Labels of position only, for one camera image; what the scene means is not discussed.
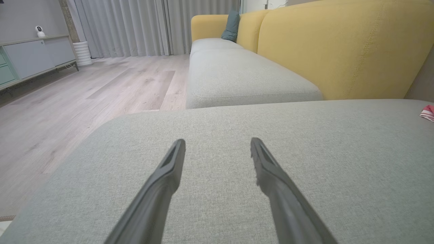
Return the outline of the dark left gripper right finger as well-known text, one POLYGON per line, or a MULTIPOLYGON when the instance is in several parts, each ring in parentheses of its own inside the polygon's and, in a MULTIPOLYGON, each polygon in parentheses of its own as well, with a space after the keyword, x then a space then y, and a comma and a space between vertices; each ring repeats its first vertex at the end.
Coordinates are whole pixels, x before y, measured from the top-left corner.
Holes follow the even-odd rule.
POLYGON ((251 139, 256 184, 268 197, 279 244, 338 244, 293 180, 259 138, 251 139))

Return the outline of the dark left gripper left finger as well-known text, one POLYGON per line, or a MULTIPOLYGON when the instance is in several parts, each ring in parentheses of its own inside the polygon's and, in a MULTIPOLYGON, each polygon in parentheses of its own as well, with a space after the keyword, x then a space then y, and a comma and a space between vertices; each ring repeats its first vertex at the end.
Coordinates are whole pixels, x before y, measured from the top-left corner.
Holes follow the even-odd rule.
POLYGON ((169 205, 182 176, 186 145, 176 140, 104 244, 161 244, 169 205))

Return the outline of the red white numbered jersey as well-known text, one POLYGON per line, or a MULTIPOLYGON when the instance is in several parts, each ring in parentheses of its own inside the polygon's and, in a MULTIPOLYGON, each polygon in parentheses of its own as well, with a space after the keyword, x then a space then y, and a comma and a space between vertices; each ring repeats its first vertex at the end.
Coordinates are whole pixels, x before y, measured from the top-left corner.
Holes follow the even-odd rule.
POLYGON ((427 105, 419 115, 421 118, 434 122, 434 105, 427 105))

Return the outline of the grey sofa seat cushion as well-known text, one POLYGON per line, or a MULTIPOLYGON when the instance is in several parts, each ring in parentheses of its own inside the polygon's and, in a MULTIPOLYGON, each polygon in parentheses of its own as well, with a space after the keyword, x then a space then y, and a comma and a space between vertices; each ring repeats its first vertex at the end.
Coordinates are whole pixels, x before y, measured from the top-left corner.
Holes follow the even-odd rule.
POLYGON ((320 100, 316 85, 248 50, 209 49, 190 57, 186 109, 320 100))

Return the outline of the wide yellow sofa backrest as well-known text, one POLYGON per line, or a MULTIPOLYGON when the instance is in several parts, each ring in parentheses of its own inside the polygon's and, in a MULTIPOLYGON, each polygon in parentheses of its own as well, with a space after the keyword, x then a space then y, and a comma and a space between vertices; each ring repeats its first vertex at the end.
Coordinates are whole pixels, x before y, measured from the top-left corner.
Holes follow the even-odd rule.
POLYGON ((271 10, 257 53, 324 99, 403 99, 433 45, 430 0, 321 0, 271 10))

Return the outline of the white ribbed cylindrical purifier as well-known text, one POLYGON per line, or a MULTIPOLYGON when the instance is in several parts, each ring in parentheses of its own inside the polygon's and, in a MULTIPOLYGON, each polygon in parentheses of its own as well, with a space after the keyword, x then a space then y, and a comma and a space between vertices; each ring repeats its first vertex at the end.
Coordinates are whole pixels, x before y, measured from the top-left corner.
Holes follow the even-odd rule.
POLYGON ((91 52, 88 47, 88 42, 77 42, 73 43, 75 53, 77 55, 77 65, 78 67, 86 67, 93 65, 92 58, 91 58, 91 52))

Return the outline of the small grey seat cushion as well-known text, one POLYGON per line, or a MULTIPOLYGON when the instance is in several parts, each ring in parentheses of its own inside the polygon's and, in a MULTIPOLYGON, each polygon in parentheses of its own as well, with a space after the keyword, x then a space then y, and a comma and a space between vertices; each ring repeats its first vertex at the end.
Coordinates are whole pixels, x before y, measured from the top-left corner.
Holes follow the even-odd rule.
POLYGON ((241 45, 234 43, 230 40, 222 38, 204 38, 192 42, 190 57, 198 51, 211 50, 211 49, 244 49, 241 45))

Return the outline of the grey pleated curtain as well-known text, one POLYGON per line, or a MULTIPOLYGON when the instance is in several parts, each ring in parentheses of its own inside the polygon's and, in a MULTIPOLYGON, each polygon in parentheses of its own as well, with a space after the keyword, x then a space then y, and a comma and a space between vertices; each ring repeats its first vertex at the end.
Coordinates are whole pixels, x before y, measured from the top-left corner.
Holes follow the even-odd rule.
POLYGON ((240 0, 66 0, 91 58, 189 54, 191 19, 228 14, 240 0))

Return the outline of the narrow yellow sofa backrest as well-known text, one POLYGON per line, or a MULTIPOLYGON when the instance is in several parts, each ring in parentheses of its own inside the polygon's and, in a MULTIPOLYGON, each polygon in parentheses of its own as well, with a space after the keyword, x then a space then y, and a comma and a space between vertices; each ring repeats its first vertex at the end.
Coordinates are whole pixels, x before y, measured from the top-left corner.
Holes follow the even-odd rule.
POLYGON ((237 34, 238 45, 253 53, 257 53, 259 30, 263 19, 269 12, 270 10, 261 10, 240 15, 237 34))

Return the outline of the grey green media cabinet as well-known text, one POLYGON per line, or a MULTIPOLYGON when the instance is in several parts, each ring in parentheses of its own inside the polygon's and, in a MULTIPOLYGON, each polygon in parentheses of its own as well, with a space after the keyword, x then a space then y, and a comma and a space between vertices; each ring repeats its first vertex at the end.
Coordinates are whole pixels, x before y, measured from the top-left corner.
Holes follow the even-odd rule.
POLYGON ((77 61, 69 35, 0 43, 0 91, 77 61))

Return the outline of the teal throw cushion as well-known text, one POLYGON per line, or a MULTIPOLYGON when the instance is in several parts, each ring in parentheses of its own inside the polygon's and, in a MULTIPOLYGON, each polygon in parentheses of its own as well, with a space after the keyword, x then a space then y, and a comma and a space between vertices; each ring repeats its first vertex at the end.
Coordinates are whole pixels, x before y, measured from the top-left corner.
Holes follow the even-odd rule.
POLYGON ((231 10, 228 15, 226 28, 223 31, 221 38, 223 40, 229 40, 235 43, 237 41, 239 23, 240 23, 239 11, 231 10))

